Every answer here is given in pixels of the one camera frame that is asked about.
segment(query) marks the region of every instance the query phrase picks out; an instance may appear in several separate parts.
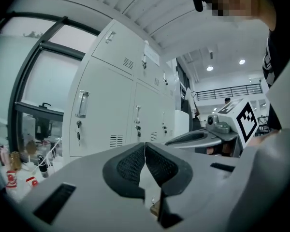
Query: locker handle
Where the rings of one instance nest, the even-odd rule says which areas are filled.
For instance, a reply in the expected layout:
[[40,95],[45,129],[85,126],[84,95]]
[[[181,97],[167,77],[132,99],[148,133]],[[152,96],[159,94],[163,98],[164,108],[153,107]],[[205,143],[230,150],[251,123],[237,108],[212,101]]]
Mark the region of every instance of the locker handle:
[[109,33],[106,35],[105,39],[108,41],[112,41],[112,37],[115,34],[114,31],[109,31]]
[[76,104],[78,106],[78,113],[75,114],[76,117],[86,118],[89,95],[88,91],[80,90]]

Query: ventilation grille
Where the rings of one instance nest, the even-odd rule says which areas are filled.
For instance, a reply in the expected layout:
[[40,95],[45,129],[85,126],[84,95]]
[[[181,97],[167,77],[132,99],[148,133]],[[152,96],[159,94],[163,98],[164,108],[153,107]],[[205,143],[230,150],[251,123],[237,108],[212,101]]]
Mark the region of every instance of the ventilation grille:
[[159,86],[160,85],[160,82],[157,78],[155,78],[155,85]]
[[131,60],[129,60],[127,58],[124,59],[123,65],[126,66],[126,67],[128,67],[131,70],[133,69],[133,64],[134,63]]
[[150,141],[155,141],[157,139],[157,133],[156,132],[152,132],[150,135]]
[[111,135],[110,147],[119,147],[123,144],[123,135]]

